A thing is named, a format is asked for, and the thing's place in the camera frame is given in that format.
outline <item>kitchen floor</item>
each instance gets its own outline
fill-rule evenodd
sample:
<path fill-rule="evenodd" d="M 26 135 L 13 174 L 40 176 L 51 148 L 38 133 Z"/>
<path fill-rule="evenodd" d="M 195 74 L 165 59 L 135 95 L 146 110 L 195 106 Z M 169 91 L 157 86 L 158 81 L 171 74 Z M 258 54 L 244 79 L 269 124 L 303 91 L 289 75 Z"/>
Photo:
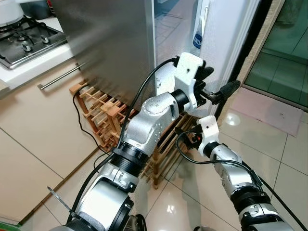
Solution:
<path fill-rule="evenodd" d="M 303 113 L 297 137 L 235 111 L 240 124 L 223 124 L 220 142 L 242 155 L 256 172 L 308 226 L 308 115 Z M 196 151 L 190 152 L 197 160 Z M 92 171 L 97 153 L 57 192 L 72 205 L 82 182 Z M 131 196 L 134 213 L 146 217 L 149 231 L 191 231 L 203 225 L 216 231 L 241 230 L 238 216 L 211 165 L 194 165 L 180 158 L 158 190 L 141 179 Z M 272 203 L 294 230 L 301 230 L 275 198 Z M 67 210 L 50 198 L 21 227 L 23 231 L 48 231 L 65 224 Z"/>

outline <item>black cable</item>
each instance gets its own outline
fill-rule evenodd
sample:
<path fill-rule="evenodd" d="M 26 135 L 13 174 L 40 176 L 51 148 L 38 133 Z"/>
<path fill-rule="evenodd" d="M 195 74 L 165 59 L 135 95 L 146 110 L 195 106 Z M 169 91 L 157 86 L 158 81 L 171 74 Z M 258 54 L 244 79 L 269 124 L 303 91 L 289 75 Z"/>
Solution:
<path fill-rule="evenodd" d="M 186 133 L 191 133 L 191 132 L 194 132 L 194 130 L 189 130 L 189 131 L 185 131 L 185 132 L 182 132 L 178 138 L 177 138 L 177 141 L 176 141 L 176 144 L 177 144 L 177 149 L 179 151 L 179 153 L 181 153 L 181 155 L 188 161 L 194 163 L 194 164 L 198 164 L 198 165 L 206 165 L 206 164 L 215 164 L 215 163 L 231 163 L 231 164 L 235 164 L 235 165 L 238 165 L 242 168 L 244 168 L 251 176 L 252 179 L 254 179 L 254 176 L 251 174 L 251 168 L 250 167 L 247 167 L 237 161 L 234 161 L 234 160 L 209 160 L 209 161 L 195 161 L 191 158 L 189 158 L 187 155 L 185 155 L 181 148 L 180 148 L 180 144 L 179 144 L 179 141 L 180 141 L 180 138 L 186 134 Z"/>
<path fill-rule="evenodd" d="M 148 77 L 145 79 L 145 81 L 143 82 L 143 84 L 142 84 L 141 87 L 139 88 L 139 90 L 138 90 L 138 92 L 137 92 L 137 94 L 136 94 L 136 96 L 135 96 L 135 98 L 134 98 L 132 104 L 130 105 L 130 107 L 129 107 L 129 109 L 128 109 L 128 112 L 127 112 L 127 114 L 126 114 L 126 116 L 125 116 L 124 123 L 123 123 L 122 129 L 121 129 L 121 134 L 120 134 L 120 137 L 119 137 L 119 143 L 118 143 L 117 147 L 120 146 L 120 143 L 121 143 L 121 141 L 122 141 L 122 139 L 123 139 L 125 126 L 126 126 L 126 124 L 127 124 L 127 122 L 128 122 L 129 114 L 130 114 L 131 110 L 133 109 L 133 106 L 135 105 L 135 103 L 136 103 L 138 97 L 140 96 L 140 94 L 141 94 L 143 88 L 146 86 L 146 84 L 147 84 L 147 83 L 149 82 L 149 80 L 151 79 L 152 75 L 153 75 L 159 68 L 161 68 L 163 65 L 165 65 L 165 64 L 167 64 L 167 63 L 175 62 L 176 60 L 177 60 L 177 58 L 172 58 L 172 59 L 168 59 L 168 60 L 162 62 L 162 63 L 161 63 L 160 65 L 158 65 L 158 66 L 148 75 Z M 76 106 L 76 104 L 75 104 L 75 97 L 77 96 L 77 94 L 79 94 L 79 91 L 80 91 L 81 89 L 85 88 L 86 86 L 88 86 L 88 84 L 82 86 L 81 88 L 79 88 L 79 89 L 76 91 L 76 93 L 74 94 L 74 96 L 73 96 L 73 104 L 74 104 L 74 107 L 76 108 L 76 111 L 77 111 L 77 114 L 78 114 L 78 123 L 79 123 L 80 129 L 81 129 L 83 132 L 85 132 L 85 133 L 87 133 L 88 135 L 90 135 L 90 136 L 94 139 L 94 141 L 95 141 L 96 145 L 98 146 L 98 148 L 99 148 L 101 151 L 103 151 L 104 154 L 108 154 L 107 152 L 105 152 L 104 150 L 102 150 L 102 149 L 100 148 L 100 146 L 98 145 L 97 141 L 96 141 L 95 138 L 92 136 L 92 134 L 90 134 L 89 132 L 85 131 L 85 130 L 82 128 L 82 124 L 81 124 L 81 122 L 80 122 L 80 113 L 79 113 L 79 110 L 78 110 L 78 108 L 77 108 L 77 106 Z M 92 178 L 92 177 L 94 176 L 94 174 L 95 174 L 96 172 L 98 172 L 98 170 L 99 170 L 105 163 L 107 163 L 113 156 L 114 156 L 114 153 L 112 153 L 111 155 L 109 155 L 106 159 L 104 159 L 102 162 L 100 162 L 100 163 L 97 165 L 97 167 L 88 175 L 88 177 L 86 178 L 86 180 L 84 181 L 84 183 L 82 184 L 82 186 L 81 186 L 81 188 L 80 188 L 80 190 L 79 190 L 79 192 L 78 192 L 78 195 L 77 195 L 77 197 L 76 197 L 76 199 L 75 199 L 75 201 L 74 201 L 73 207 L 72 207 L 72 211 L 74 211 L 74 212 L 76 211 L 76 208 L 77 208 L 78 203 L 79 203 L 79 201 L 80 201 L 80 199 L 81 199 L 81 196 L 82 196 L 82 194 L 83 194 L 83 192 L 84 192 L 84 190 L 85 190 L 87 184 L 88 184 L 89 181 L 91 180 L 91 178 Z M 69 217 L 68 217 L 66 223 L 69 223 L 69 222 L 71 222 L 71 221 L 72 221 L 72 216 L 69 215 Z"/>
<path fill-rule="evenodd" d="M 105 154 L 108 155 L 108 153 L 105 152 L 105 150 L 102 149 L 102 148 L 99 146 L 99 144 L 97 143 L 97 141 L 96 141 L 96 139 L 94 138 L 94 136 L 93 136 L 91 133 L 89 133 L 89 132 L 87 132 L 86 130 L 83 129 L 82 124 L 81 124 L 81 122 L 80 122 L 80 113 L 79 113 L 79 110 L 78 110 L 77 105 L 76 105 L 76 103 L 75 103 L 75 98 L 76 98 L 76 96 L 79 94 L 79 91 L 80 91 L 81 89 L 87 87 L 87 86 L 88 86 L 88 84 L 86 84 L 86 85 L 82 86 L 81 88 L 79 88 L 79 89 L 75 92 L 75 94 L 74 94 L 74 96 L 73 96 L 73 104 L 74 104 L 74 107 L 75 107 L 75 109 L 76 109 L 76 111 L 77 111 L 78 123 L 79 123 L 80 129 L 81 129 L 83 132 L 87 133 L 89 136 L 91 136 L 91 137 L 93 138 L 93 140 L 94 140 L 96 146 L 104 153 L 104 155 L 105 155 Z"/>
<path fill-rule="evenodd" d="M 162 66 L 164 66 L 165 64 L 167 63 L 170 63 L 170 62 L 175 62 L 177 60 L 177 58 L 171 58 L 171 59 L 168 59 L 166 61 L 163 61 L 160 65 L 158 65 L 156 68 L 154 68 L 154 70 L 148 75 L 148 77 L 145 79 L 145 81 L 143 82 L 143 84 L 140 86 L 137 94 L 135 95 L 135 98 L 134 100 L 132 101 L 131 105 L 129 106 L 129 109 L 128 111 L 126 112 L 126 115 L 125 115 L 125 118 L 124 118 L 124 122 L 123 122 L 123 125 L 122 125 L 122 129 L 121 129 L 121 133 L 120 133 L 120 137 L 119 137 L 119 142 L 117 144 L 117 148 L 120 146 L 122 140 L 123 140 L 123 136 L 124 136 L 124 132 L 125 132 L 125 127 L 126 127 L 126 124 L 128 123 L 128 118 L 129 118 L 129 115 L 130 115 L 130 112 L 131 110 L 133 109 L 136 101 L 138 100 L 142 90 L 144 89 L 144 87 L 146 86 L 146 84 L 150 81 L 152 75 L 159 69 L 161 68 Z"/>
<path fill-rule="evenodd" d="M 177 140 L 176 140 L 176 144 L 177 144 L 177 149 L 179 151 L 179 153 L 188 161 L 194 163 L 194 164 L 199 164 L 199 165 L 205 165 L 205 164 L 215 164 L 215 163 L 233 163 L 236 164 L 242 168 L 244 168 L 252 177 L 252 179 L 254 179 L 254 176 L 251 174 L 251 167 L 249 167 L 245 162 L 243 162 L 242 164 L 236 161 L 231 161 L 231 160 L 211 160 L 211 161 L 195 161 L 193 159 L 190 159 L 187 155 L 185 155 L 182 150 L 180 149 L 180 145 L 179 145 L 179 141 L 182 135 L 186 134 L 186 133 L 191 133 L 194 132 L 194 130 L 189 130 L 189 131 L 185 131 L 182 132 Z M 270 190 L 270 192 L 277 198 L 277 200 L 282 204 L 282 206 L 288 211 L 288 213 L 293 217 L 293 219 L 298 223 L 298 225 L 304 230 L 304 231 L 308 231 L 307 228 L 303 225 L 303 223 L 297 218 L 297 216 L 291 211 L 291 209 L 283 202 L 283 200 L 278 196 L 278 194 L 269 186 L 269 184 L 267 184 L 267 182 L 265 180 L 263 180 L 260 176 L 258 176 L 260 178 L 260 180 L 262 181 L 262 183 Z"/>
<path fill-rule="evenodd" d="M 98 156 L 98 157 L 94 160 L 94 163 L 93 163 L 93 167 L 94 167 L 94 168 L 95 168 L 96 162 L 97 162 L 101 157 L 103 157 L 104 155 L 106 155 L 106 154 L 104 153 L 104 154 Z"/>
<path fill-rule="evenodd" d="M 283 202 L 283 200 L 280 198 L 280 196 L 267 184 L 265 180 L 263 180 L 259 176 L 260 180 L 263 182 L 263 184 L 270 190 L 270 192 L 277 198 L 277 200 L 282 204 L 282 206 L 285 208 L 285 210 L 288 211 L 288 213 L 293 217 L 293 219 L 298 223 L 298 225 L 304 230 L 308 231 L 307 228 L 303 225 L 303 223 L 297 218 L 297 216 L 291 211 L 291 209 Z"/>
<path fill-rule="evenodd" d="M 92 177 L 93 177 L 93 176 L 95 175 L 95 173 L 96 173 L 104 164 L 106 164 L 113 156 L 114 156 L 114 153 L 112 153 L 110 156 L 108 156 L 106 159 L 104 159 L 102 162 L 100 162 L 100 163 L 97 165 L 97 167 L 96 167 L 94 170 L 92 170 L 92 172 L 88 175 L 88 177 L 87 177 L 86 180 L 83 182 L 83 184 L 82 184 L 82 186 L 81 186 L 81 188 L 80 188 L 80 190 L 79 190 L 79 192 L 78 192 L 78 195 L 77 195 L 77 197 L 76 197 L 76 199 L 75 199 L 75 201 L 74 201 L 73 207 L 72 207 L 72 211 L 76 212 L 76 208 L 77 208 L 78 203 L 79 203 L 79 201 L 80 201 L 80 199 L 81 199 L 81 196 L 82 196 L 84 190 L 86 189 L 88 183 L 89 183 L 90 180 L 92 179 Z M 66 223 L 69 223 L 69 222 L 71 222 L 71 221 L 72 221 L 72 216 L 69 215 Z"/>

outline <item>blue label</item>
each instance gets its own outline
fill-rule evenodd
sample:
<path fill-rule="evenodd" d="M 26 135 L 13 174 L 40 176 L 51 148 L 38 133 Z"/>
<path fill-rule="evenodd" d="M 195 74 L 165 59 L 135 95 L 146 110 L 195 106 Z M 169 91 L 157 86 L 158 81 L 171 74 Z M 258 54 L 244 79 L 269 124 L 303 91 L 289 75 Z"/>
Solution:
<path fill-rule="evenodd" d="M 200 49 L 201 48 L 201 42 L 202 42 L 202 36 L 199 34 L 196 34 L 193 38 L 193 45 Z"/>

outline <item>gas stove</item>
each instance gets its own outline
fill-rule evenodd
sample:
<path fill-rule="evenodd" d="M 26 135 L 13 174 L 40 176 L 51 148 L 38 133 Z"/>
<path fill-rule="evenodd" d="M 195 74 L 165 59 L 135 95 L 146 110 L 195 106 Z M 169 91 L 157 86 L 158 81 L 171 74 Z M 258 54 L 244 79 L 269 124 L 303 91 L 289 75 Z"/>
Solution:
<path fill-rule="evenodd" d="M 62 32 L 24 16 L 14 24 L 0 27 L 0 63 L 14 69 L 64 43 Z"/>

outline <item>stainless steel refrigerator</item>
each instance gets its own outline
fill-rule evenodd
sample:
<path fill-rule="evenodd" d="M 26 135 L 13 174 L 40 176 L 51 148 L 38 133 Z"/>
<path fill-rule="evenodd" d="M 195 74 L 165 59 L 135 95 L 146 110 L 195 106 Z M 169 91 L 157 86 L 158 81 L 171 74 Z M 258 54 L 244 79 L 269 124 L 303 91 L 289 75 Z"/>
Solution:
<path fill-rule="evenodd" d="M 53 0 L 56 15 L 90 84 L 130 103 L 162 61 L 190 52 L 206 14 L 200 57 L 215 71 L 205 82 L 216 92 L 235 80 L 268 13 L 270 0 Z M 141 97 L 173 91 L 172 65 L 161 68 Z M 219 114 L 207 103 L 196 115 Z"/>

